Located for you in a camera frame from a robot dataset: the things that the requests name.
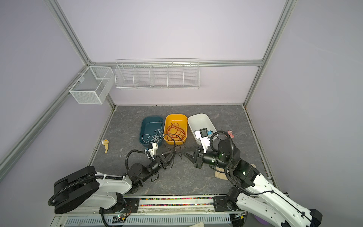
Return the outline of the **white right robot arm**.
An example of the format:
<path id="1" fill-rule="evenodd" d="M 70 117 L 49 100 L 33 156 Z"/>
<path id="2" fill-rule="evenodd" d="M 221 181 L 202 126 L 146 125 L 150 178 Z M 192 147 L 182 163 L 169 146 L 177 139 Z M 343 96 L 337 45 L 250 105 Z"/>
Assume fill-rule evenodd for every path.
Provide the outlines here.
<path id="1" fill-rule="evenodd" d="M 201 145 L 187 158 L 196 168 L 218 168 L 233 185 L 227 202 L 267 221 L 274 227 L 318 227 L 322 213 L 307 209 L 270 183 L 250 163 L 240 158 L 240 150 L 225 131 L 194 131 Z"/>

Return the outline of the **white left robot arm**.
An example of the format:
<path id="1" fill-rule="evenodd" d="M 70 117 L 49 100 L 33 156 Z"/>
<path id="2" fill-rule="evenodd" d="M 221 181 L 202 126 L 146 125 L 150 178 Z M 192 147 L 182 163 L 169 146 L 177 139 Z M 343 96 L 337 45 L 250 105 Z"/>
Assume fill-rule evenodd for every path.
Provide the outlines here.
<path id="1" fill-rule="evenodd" d="M 135 193 L 143 183 L 152 177 L 159 177 L 159 171 L 172 166 L 175 151 L 151 155 L 147 166 L 135 163 L 127 166 L 122 176 L 97 172 L 94 166 L 87 166 L 54 184 L 54 194 L 48 206 L 55 214 L 65 214 L 77 208 L 98 208 L 100 213 L 128 213 L 133 206 L 125 199 L 126 194 Z"/>

